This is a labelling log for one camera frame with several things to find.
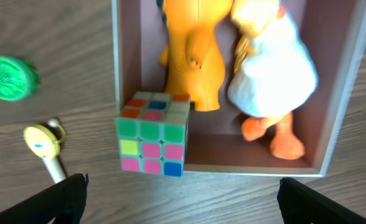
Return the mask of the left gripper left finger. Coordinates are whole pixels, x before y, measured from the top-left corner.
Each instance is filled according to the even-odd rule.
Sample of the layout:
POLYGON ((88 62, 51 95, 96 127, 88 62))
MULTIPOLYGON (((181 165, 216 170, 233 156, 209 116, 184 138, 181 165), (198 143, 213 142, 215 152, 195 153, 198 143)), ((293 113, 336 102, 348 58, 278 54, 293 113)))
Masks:
POLYGON ((0 224, 79 224, 87 202, 88 174, 74 174, 0 212, 0 224))

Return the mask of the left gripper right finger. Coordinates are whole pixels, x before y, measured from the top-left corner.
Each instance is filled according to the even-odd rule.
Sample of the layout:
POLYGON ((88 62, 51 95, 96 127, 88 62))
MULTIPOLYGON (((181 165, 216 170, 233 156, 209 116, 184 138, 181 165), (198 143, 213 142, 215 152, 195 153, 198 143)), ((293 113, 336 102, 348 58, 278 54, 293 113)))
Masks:
POLYGON ((280 180, 277 201, 284 224, 366 224, 366 218, 294 178, 280 180))

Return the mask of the yellow disc wooden handle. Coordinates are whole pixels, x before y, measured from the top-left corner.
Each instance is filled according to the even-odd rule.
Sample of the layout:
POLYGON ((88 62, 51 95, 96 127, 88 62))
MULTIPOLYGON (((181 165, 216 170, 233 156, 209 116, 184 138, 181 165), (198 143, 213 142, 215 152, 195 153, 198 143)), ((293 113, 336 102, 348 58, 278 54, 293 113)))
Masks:
POLYGON ((43 124, 35 124, 24 129, 23 137, 28 148, 42 159, 55 184, 67 178, 58 156, 66 133, 55 118, 48 120, 48 128, 43 124))

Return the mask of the pastel rubik's cube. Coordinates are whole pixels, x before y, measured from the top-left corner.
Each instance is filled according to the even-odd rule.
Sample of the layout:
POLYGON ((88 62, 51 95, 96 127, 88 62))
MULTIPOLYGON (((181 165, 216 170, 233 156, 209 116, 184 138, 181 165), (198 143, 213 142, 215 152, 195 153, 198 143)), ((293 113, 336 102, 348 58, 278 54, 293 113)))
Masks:
POLYGON ((116 117, 121 169, 183 175, 190 96, 138 91, 116 117))

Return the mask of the white duck figurine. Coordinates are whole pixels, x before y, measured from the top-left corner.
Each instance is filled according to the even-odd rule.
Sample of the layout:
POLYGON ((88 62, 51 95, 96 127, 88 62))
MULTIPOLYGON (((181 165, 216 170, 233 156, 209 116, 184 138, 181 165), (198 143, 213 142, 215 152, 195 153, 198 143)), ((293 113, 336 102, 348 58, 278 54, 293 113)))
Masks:
POLYGON ((227 96, 248 115, 241 125, 242 135, 254 141, 275 126, 270 153, 280 159, 298 159, 305 147, 293 133, 293 110, 307 101, 318 83, 298 26, 278 0, 235 1, 230 15, 242 36, 227 96))

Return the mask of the green round lid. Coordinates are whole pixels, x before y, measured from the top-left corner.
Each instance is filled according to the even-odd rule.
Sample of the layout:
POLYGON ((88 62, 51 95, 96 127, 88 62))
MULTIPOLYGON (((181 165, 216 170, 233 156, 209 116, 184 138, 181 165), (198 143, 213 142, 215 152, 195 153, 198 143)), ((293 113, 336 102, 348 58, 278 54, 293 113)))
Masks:
POLYGON ((21 101, 40 88, 39 73, 22 58, 0 55, 0 99, 21 101))

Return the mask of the orange dog figurine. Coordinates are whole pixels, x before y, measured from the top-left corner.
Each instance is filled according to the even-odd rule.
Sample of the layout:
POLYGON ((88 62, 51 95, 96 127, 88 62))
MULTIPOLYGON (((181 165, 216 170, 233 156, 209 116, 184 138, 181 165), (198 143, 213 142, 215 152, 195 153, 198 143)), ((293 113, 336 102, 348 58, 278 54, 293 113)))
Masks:
POLYGON ((164 91, 189 95, 197 111, 220 108, 225 64, 215 36, 233 0, 157 0, 168 32, 159 62, 168 68, 164 91))

